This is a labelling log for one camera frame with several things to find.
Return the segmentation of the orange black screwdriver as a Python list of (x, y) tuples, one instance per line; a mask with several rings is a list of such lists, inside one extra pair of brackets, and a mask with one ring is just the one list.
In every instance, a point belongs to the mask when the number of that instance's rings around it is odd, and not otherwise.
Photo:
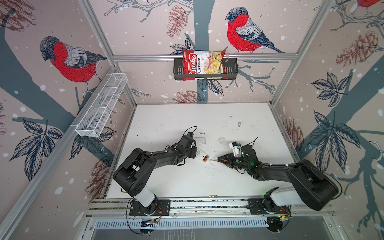
[(214, 162), (223, 163), (223, 164), (226, 164), (227, 162), (227, 160), (215, 160), (215, 159), (209, 159), (208, 161), (214, 161)]

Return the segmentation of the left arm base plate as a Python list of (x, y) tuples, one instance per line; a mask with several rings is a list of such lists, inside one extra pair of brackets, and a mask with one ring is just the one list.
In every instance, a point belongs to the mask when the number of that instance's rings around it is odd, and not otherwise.
[(133, 199), (129, 206), (130, 217), (160, 217), (170, 214), (171, 201), (155, 199), (148, 207)]

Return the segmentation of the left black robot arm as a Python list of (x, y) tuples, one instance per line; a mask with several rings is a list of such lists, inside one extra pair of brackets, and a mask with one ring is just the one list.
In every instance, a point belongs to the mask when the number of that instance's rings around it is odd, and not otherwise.
[(152, 213), (157, 207), (157, 196), (147, 187), (153, 170), (164, 166), (183, 166), (186, 159), (194, 159), (197, 145), (194, 134), (188, 132), (181, 139), (163, 151), (148, 152), (134, 149), (115, 170), (113, 180), (138, 201), (144, 209)]

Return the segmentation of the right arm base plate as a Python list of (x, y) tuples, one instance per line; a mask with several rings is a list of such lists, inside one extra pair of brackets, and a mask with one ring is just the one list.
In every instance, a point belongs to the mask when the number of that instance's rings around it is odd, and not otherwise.
[(288, 207), (279, 207), (272, 200), (254, 198), (248, 199), (247, 209), (251, 215), (290, 215)]

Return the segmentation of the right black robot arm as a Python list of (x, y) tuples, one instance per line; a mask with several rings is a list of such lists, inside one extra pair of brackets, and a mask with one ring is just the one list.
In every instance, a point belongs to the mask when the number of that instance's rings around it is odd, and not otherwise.
[(320, 211), (337, 198), (340, 192), (340, 188), (310, 161), (301, 160), (285, 165), (262, 163), (250, 144), (241, 147), (236, 155), (230, 153), (218, 157), (217, 162), (234, 170), (244, 170), (260, 182), (280, 181), (292, 184), (291, 188), (274, 187), (263, 195), (262, 204), (269, 213), (290, 205), (306, 205), (312, 210)]

